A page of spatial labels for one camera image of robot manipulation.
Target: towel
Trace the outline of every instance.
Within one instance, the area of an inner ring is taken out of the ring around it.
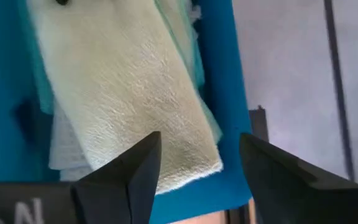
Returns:
[[[153,0],[29,0],[47,76],[93,170],[162,132],[157,193],[223,168]]]

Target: terry cloth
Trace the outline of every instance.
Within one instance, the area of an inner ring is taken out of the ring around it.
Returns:
[[[92,169],[162,132],[157,192],[222,169],[154,1],[29,0],[47,76]]]

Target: folded towel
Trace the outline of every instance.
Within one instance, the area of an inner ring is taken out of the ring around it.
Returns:
[[[222,169],[186,67],[152,0],[29,0],[48,78],[92,169],[162,132],[157,193]]]

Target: blue surface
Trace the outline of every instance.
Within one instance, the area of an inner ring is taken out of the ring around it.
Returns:
[[[42,158],[25,140],[15,109],[35,89],[17,2],[0,0],[0,181],[42,178]]]
[[[250,190],[239,156],[240,133],[250,132],[242,68],[230,0],[201,0],[200,50],[206,96],[223,138],[221,173],[155,198],[150,223],[169,223],[247,203]]]

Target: cream towel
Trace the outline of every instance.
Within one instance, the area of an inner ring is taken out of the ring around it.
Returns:
[[[48,78],[92,169],[162,132],[157,193],[222,169],[153,0],[29,0]]]

